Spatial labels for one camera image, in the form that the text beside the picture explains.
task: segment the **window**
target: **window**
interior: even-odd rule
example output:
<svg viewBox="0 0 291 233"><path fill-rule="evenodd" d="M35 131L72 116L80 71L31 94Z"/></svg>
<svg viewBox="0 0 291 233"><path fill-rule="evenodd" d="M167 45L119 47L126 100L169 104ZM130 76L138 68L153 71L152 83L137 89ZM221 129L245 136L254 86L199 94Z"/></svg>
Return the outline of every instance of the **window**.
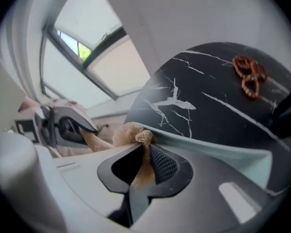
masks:
<svg viewBox="0 0 291 233"><path fill-rule="evenodd" d="M67 0L46 35L42 80L52 98L89 108L137 91L149 79L107 0Z"/></svg>

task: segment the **black grille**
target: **black grille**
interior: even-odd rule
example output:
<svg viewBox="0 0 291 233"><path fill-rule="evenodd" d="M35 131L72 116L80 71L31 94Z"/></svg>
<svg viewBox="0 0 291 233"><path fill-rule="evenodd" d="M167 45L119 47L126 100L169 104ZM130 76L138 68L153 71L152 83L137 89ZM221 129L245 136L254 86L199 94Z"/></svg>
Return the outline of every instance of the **black grille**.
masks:
<svg viewBox="0 0 291 233"><path fill-rule="evenodd" d="M177 163L173 159L154 147L151 149L151 165L155 173L156 184L172 178L178 170Z"/></svg>

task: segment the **black marble surface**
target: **black marble surface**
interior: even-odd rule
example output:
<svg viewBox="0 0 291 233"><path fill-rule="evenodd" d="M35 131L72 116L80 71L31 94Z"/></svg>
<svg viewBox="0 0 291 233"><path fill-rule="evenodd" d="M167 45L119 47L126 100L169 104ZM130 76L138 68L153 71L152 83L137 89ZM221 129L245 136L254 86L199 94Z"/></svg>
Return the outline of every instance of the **black marble surface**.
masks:
<svg viewBox="0 0 291 233"><path fill-rule="evenodd" d="M232 58L252 57L269 76L260 98L241 89ZM267 128L272 110L291 91L291 74L271 56L234 43L200 45L167 61L147 82L126 122L139 122L184 137L253 149L271 150L268 189L291 183L291 138L279 139Z"/></svg>

